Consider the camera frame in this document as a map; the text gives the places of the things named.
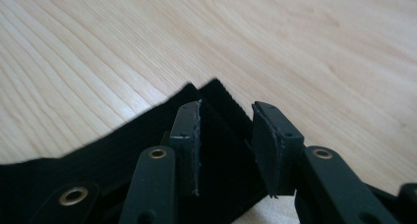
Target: metal grommet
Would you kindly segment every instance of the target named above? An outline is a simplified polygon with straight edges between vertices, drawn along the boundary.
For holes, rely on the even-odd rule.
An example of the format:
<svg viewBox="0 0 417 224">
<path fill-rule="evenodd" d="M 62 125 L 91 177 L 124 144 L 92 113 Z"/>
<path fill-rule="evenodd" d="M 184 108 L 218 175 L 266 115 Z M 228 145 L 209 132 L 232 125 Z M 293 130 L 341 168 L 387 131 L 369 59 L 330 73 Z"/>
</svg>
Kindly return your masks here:
<svg viewBox="0 0 417 224">
<path fill-rule="evenodd" d="M 89 194 L 89 190 L 84 187 L 74 187 L 59 197 L 59 203 L 63 206 L 71 206 L 83 201 Z"/>
<path fill-rule="evenodd" d="M 318 156 L 322 159 L 331 159 L 331 158 L 333 158 L 333 155 L 329 151 L 327 151 L 325 149 L 322 149 L 322 148 L 316 148 L 315 150 L 313 150 L 313 153 L 314 153 L 314 155 L 316 155 L 316 156 Z"/>
<path fill-rule="evenodd" d="M 149 153 L 149 157 L 159 159 L 166 156 L 166 151 L 160 148 L 154 149 Z"/>
</svg>

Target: wooden surface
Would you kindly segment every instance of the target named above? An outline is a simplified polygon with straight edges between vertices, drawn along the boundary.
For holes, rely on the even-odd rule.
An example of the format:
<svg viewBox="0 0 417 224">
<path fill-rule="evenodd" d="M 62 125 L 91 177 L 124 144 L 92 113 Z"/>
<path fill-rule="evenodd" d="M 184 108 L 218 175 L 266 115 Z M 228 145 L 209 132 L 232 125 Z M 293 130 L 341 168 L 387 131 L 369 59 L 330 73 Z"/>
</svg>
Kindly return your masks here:
<svg viewBox="0 0 417 224">
<path fill-rule="evenodd" d="M 0 163 L 62 156 L 218 77 L 364 182 L 417 182 L 417 0 L 0 1 Z M 236 223 L 297 223 L 281 203 Z"/>
</svg>

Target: black felt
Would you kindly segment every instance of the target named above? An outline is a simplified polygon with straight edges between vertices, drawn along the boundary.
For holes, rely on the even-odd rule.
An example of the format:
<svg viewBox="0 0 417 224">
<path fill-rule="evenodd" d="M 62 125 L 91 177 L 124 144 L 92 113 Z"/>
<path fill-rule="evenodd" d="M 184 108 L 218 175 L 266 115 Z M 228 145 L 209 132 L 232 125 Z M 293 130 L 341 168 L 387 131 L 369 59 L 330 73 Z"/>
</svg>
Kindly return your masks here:
<svg viewBox="0 0 417 224">
<path fill-rule="evenodd" d="M 199 99 L 200 196 L 179 198 L 179 223 L 232 222 L 267 192 L 244 144 L 251 139 L 252 122 L 220 81 L 213 80 L 199 90 L 185 85 L 165 103 L 62 158 L 1 165 L 0 223 L 29 223 L 54 191 L 80 181 L 99 185 L 97 215 L 117 221 L 141 152 L 159 144 L 181 105 Z"/>
</svg>

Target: black mechanism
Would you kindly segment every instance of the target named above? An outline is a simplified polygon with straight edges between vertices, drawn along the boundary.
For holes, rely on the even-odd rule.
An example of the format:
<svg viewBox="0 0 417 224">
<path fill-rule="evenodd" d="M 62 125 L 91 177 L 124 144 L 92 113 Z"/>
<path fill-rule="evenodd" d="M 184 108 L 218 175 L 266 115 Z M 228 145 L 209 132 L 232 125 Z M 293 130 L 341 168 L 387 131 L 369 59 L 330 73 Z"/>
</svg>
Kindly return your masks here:
<svg viewBox="0 0 417 224">
<path fill-rule="evenodd" d="M 125 194 L 128 182 L 112 195 L 92 182 L 73 183 L 58 188 L 31 223 L 113 223 L 121 209 L 122 224 L 177 223 L 179 196 L 185 201 L 201 198 L 201 105 L 194 101 L 181 106 L 161 145 L 143 150 L 123 204 L 120 194 Z M 255 102 L 253 110 L 252 140 L 247 144 L 268 194 L 296 194 L 302 224 L 417 223 L 417 184 L 402 186 L 398 196 L 366 185 L 335 151 L 306 147 L 303 135 L 276 107 Z M 101 206 L 95 205 L 98 198 Z M 98 214 L 102 209 L 108 217 Z"/>
</svg>

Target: black plastic part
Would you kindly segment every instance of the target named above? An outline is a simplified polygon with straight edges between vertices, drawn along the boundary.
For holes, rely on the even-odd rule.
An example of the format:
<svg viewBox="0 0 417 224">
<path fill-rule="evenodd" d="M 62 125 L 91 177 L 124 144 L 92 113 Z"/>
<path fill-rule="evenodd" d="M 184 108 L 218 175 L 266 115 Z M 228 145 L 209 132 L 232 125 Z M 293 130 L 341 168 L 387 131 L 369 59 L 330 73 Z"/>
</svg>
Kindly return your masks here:
<svg viewBox="0 0 417 224">
<path fill-rule="evenodd" d="M 199 194 L 201 105 L 201 101 L 195 101 L 178 109 L 169 139 L 177 157 L 178 189 L 182 196 Z"/>
<path fill-rule="evenodd" d="M 417 184 L 404 184 L 396 199 L 397 213 L 403 223 L 417 223 Z"/>
<path fill-rule="evenodd" d="M 91 182 L 69 184 L 57 190 L 40 208 L 32 224 L 89 223 L 99 195 Z"/>
<path fill-rule="evenodd" d="M 144 150 L 126 197 L 121 224 L 171 224 L 177 220 L 175 153 L 167 146 Z"/>
<path fill-rule="evenodd" d="M 301 223 L 397 223 L 334 151 L 304 150 L 296 209 Z"/>
<path fill-rule="evenodd" d="M 293 196 L 293 167 L 304 137 L 274 106 L 255 102 L 252 151 L 270 196 Z"/>
</svg>

